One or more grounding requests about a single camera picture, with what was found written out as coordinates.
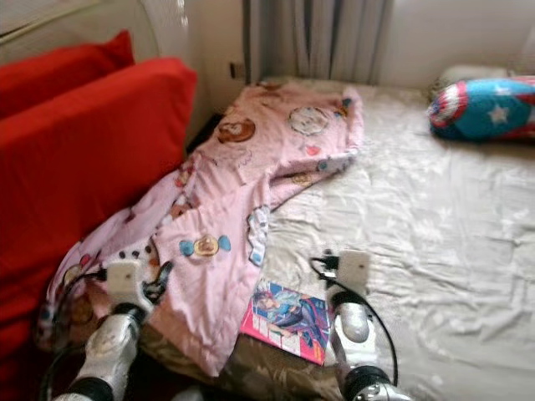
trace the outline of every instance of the cartoon print blanket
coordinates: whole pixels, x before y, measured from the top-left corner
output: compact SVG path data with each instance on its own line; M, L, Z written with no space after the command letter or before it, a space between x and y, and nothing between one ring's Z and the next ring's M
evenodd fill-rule
M362 136L361 101L350 87L343 95L296 84L245 88L212 137L178 171L64 258L38 321L38 344L58 346L53 322L57 327L64 320L58 303L74 277L134 258L146 263L149 281L161 264L173 261L165 298L150 324L217 376L260 277L270 210L343 170ZM93 316L108 312L105 284L90 283L86 290L80 288L76 302L69 302L77 309L71 336L90 332Z

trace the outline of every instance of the captain america pillow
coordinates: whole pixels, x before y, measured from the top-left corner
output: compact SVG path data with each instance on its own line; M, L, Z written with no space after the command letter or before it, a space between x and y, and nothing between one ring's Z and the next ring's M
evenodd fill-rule
M535 140L535 76L458 82L427 115L431 130L449 140Z

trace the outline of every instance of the red sofa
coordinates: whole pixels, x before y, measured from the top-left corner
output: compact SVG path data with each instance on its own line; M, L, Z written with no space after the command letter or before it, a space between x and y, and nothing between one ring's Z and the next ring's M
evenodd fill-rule
M157 59L0 120L1 400L35 395L30 328L65 253L181 163L195 83Z

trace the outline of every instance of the magazine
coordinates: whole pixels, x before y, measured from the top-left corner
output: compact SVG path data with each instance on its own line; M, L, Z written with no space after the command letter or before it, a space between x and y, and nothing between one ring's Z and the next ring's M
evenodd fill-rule
M322 365L329 340L325 301L261 280L240 332Z

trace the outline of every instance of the red cushion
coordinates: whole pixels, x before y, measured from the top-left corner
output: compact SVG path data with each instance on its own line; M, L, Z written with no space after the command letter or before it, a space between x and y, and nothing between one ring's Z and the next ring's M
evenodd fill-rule
M130 35L60 48L0 68L0 119L134 64Z
M28 375L13 375L31 365L19 355L65 253L181 163L195 83L157 59L0 120L1 400L29 399Z

